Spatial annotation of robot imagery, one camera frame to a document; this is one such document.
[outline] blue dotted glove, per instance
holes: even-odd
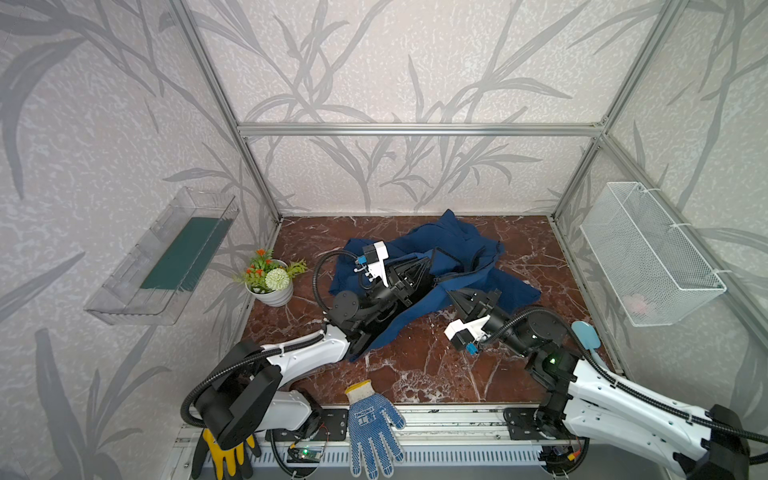
[[[391,477],[395,471],[392,460],[402,462],[404,455],[389,422],[402,429],[406,421],[389,400],[373,391],[370,380],[350,386],[345,393],[349,398],[349,469],[352,475],[360,476],[362,456],[369,480],[379,477],[379,469],[385,477]]]

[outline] potted plant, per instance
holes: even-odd
[[[290,265],[272,258],[272,250],[259,249],[250,259],[245,272],[235,277],[260,302],[269,306],[283,306],[293,295],[293,278],[306,272],[306,262],[299,260]]]

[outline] brown marble surface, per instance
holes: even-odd
[[[319,329],[322,314],[311,288],[316,258],[343,247],[349,238],[392,240],[437,217],[291,217],[283,222],[274,256],[306,259],[307,272],[294,280],[287,305],[272,308],[256,302],[243,338],[277,343]],[[497,266],[541,291],[541,305],[569,321],[591,323],[587,307],[546,217],[460,217],[480,233],[499,239],[506,253]],[[329,289],[333,262],[320,291]],[[498,343],[481,355],[457,352],[443,334],[453,307],[411,322],[389,345],[368,352],[354,363],[321,367],[293,383],[321,404],[347,403],[344,390],[371,379],[373,388],[393,402],[540,402],[544,390],[523,368],[525,360]]]

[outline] yellow and black glove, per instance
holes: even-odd
[[[256,457],[261,456],[261,449],[259,449],[259,446],[253,439],[253,435],[248,435],[246,441],[234,449],[222,450],[219,444],[216,443],[214,434],[209,429],[203,430],[203,435],[197,441],[197,447],[192,458],[192,478],[200,477],[208,452],[210,452],[210,457],[214,461],[216,478],[218,480],[224,478],[224,472],[227,473],[227,479],[242,480],[243,478],[250,478],[253,475],[253,467],[250,465],[250,459],[245,452],[246,443]]]

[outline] wallpaper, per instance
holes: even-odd
[[[611,133],[768,312],[768,3],[698,6]]]
[[[310,123],[596,122],[661,7],[188,3],[239,122]],[[288,214],[546,214],[586,145],[555,137],[249,141]]]
[[[546,214],[554,210],[587,142],[586,137],[268,137],[253,142],[251,151],[286,214],[441,214],[446,208],[461,214]]]
[[[163,2],[0,2],[0,478],[156,478],[273,224]],[[174,326],[83,306],[182,186],[240,215]]]
[[[738,413],[745,428],[768,431],[768,356],[721,298],[670,326],[635,327],[624,312],[579,227],[606,182],[628,180],[610,154],[599,153],[558,218],[624,370],[663,395],[704,408],[720,403]],[[764,445],[753,445],[753,454],[763,451]],[[767,472],[765,465],[750,470],[754,478]]]

